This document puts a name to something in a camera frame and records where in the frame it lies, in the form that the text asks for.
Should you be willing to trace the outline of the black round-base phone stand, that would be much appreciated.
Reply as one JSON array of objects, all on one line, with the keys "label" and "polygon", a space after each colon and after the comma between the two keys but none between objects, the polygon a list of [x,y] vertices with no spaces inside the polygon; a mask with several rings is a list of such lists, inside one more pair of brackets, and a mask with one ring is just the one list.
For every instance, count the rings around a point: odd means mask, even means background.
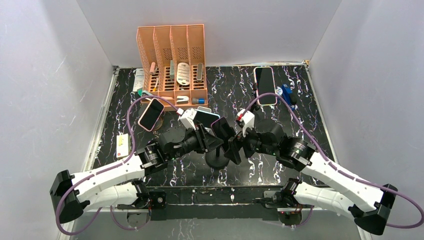
[{"label": "black round-base phone stand", "polygon": [[215,170],[222,170],[228,166],[230,159],[225,157],[223,147],[220,146],[213,151],[205,153],[205,162]]}]

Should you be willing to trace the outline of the magenta-edged black smartphone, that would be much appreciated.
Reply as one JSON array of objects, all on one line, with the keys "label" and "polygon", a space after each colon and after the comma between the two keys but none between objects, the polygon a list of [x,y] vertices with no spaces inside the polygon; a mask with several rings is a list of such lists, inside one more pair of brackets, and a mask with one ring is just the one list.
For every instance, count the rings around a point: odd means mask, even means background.
[{"label": "magenta-edged black smartphone", "polygon": [[236,131],[231,127],[225,117],[221,117],[210,125],[216,137],[223,140],[222,148],[226,152],[229,146],[229,139],[236,135]]}]

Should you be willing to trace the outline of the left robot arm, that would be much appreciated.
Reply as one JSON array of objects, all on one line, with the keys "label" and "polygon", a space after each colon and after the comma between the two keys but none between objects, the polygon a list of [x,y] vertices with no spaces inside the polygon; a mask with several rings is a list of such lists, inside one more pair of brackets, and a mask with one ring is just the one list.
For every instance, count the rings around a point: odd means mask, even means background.
[{"label": "left robot arm", "polygon": [[150,198],[141,179],[165,169],[170,161],[191,152],[211,152],[223,143],[202,124],[187,130],[172,127],[122,160],[73,174],[63,170],[49,190],[56,222],[69,223],[85,211],[106,206],[144,208]]}]

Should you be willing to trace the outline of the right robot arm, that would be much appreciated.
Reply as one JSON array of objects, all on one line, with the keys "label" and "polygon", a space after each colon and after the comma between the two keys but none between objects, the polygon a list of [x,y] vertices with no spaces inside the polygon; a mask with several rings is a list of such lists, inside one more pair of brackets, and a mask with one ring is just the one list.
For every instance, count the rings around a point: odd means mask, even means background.
[{"label": "right robot arm", "polygon": [[386,190],[369,183],[331,160],[321,156],[316,148],[302,138],[287,136],[282,127],[270,119],[254,126],[243,126],[235,132],[223,127],[217,135],[224,140],[225,157],[241,163],[240,150],[246,158],[254,153],[274,156],[283,166],[314,177],[332,189],[314,187],[302,180],[290,178],[280,192],[266,193],[259,203],[268,206],[310,205],[343,215],[361,229],[381,236],[387,225],[396,196],[396,188],[386,184]]}]

